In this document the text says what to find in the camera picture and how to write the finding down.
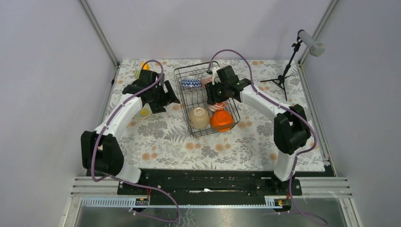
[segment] patterned mat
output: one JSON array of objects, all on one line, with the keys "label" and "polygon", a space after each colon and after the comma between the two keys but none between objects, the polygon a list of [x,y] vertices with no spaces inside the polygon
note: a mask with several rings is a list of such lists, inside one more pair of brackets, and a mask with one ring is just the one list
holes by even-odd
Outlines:
[{"label": "patterned mat", "polygon": [[[108,106],[108,113],[117,105],[122,90],[136,77],[145,60],[123,60]],[[208,60],[159,60],[177,97],[174,69]],[[231,65],[240,79],[249,78],[249,71],[242,60],[217,60],[220,66]],[[281,74],[288,61],[250,61],[257,86],[268,95],[286,102],[284,94],[272,82],[260,83]],[[160,72],[159,66],[150,63],[150,70]],[[286,80],[288,104],[304,107],[308,119],[310,111],[306,104],[301,80],[293,64]],[[228,132],[190,137],[185,125],[182,106],[171,104],[166,113],[152,114],[146,119],[133,118],[123,133],[120,147],[125,159],[136,167],[163,169],[217,169],[217,170],[273,170],[278,149],[273,141],[273,124],[265,116],[237,102],[241,121]],[[323,171],[319,147],[298,159],[296,170]]]}]

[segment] orange bowl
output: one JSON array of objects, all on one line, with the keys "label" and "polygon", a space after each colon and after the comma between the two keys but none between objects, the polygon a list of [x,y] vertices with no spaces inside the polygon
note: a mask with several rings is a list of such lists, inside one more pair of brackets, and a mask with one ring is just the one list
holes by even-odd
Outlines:
[{"label": "orange bowl", "polygon": [[[218,110],[216,111],[212,118],[210,119],[210,125],[213,128],[217,128],[217,127],[221,127],[224,125],[229,125],[229,124],[233,124],[234,123],[234,119],[232,117],[232,115],[225,111],[225,110]],[[217,131],[228,131],[230,130],[231,127],[227,127],[225,129],[216,129]]]}]

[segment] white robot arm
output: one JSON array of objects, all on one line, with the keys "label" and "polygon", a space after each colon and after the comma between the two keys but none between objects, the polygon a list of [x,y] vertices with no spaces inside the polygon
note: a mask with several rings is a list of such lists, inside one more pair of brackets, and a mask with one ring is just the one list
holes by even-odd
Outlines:
[{"label": "white robot arm", "polygon": [[279,106],[266,101],[265,98],[258,95],[262,91],[259,89],[255,91],[248,79],[239,80],[231,66],[212,68],[209,73],[212,74],[213,82],[217,77],[219,82],[206,84],[208,104],[214,105],[228,98],[235,98],[237,101],[255,108],[274,123],[274,142],[279,148],[274,174],[280,181],[287,181],[290,178],[296,153],[306,144],[311,133],[302,121],[280,106],[287,107],[306,119],[304,109],[300,105],[289,106],[264,94]]},{"label": "white robot arm", "polygon": [[[104,174],[116,176],[119,179],[137,183],[141,170],[124,161],[124,156],[118,145],[123,131],[134,115],[144,104],[149,103],[152,113],[165,112],[164,106],[170,103],[180,103],[171,88],[170,82],[165,81],[167,93],[162,83],[134,96],[156,82],[158,74],[149,70],[141,70],[138,80],[128,85],[123,96],[102,124],[94,131],[85,131],[81,135],[82,165],[91,168],[92,155],[96,150],[95,170]],[[95,148],[96,140],[100,137],[101,146]]]}]

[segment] dish rack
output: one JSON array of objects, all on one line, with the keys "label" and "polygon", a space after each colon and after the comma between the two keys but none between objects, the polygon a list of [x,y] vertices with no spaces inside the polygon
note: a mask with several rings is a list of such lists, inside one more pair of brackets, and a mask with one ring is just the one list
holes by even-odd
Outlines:
[{"label": "dish rack", "polygon": [[[226,129],[226,128],[234,128],[238,122],[240,121],[240,116],[239,112],[237,109],[237,106],[235,104],[235,101],[231,98],[229,98],[227,102],[227,107],[225,108],[226,111],[228,111],[233,119],[234,123],[228,124],[228,125],[223,125],[219,126],[216,128],[213,128],[210,126],[210,124],[204,128],[204,129],[195,129],[189,124],[189,112],[195,108],[195,107],[203,107],[207,111],[209,111],[210,117],[212,117],[213,113],[209,107],[208,104],[206,103],[207,100],[207,93],[206,89],[204,88],[187,88],[187,87],[182,87],[181,86],[181,81],[185,78],[196,78],[200,79],[202,74],[206,72],[208,69],[210,62],[204,62],[204,63],[199,63],[195,65],[190,65],[190,66],[184,66],[184,67],[179,67],[174,70],[174,75],[175,75],[175,83],[177,89],[180,91],[180,97],[181,97],[181,104],[183,105],[182,111],[185,119],[185,123],[187,125],[188,131],[191,136],[193,137],[199,137],[199,136],[205,136],[205,135],[210,135],[213,133],[221,133],[218,130],[221,129]],[[212,67],[219,67],[219,64],[216,61],[213,61]]]}]

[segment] metal floor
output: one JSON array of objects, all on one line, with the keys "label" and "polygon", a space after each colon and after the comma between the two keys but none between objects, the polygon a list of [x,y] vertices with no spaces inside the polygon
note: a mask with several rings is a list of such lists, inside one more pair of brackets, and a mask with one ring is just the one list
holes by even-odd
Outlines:
[{"label": "metal floor", "polygon": [[[332,227],[347,226],[337,199],[296,199],[299,207],[325,218]],[[125,208],[82,207],[77,227],[315,227],[298,214],[268,215],[271,209],[252,208],[196,208],[181,209],[177,223],[163,223],[139,215],[133,216]],[[160,218],[176,217],[175,209],[147,209],[147,214]]]}]

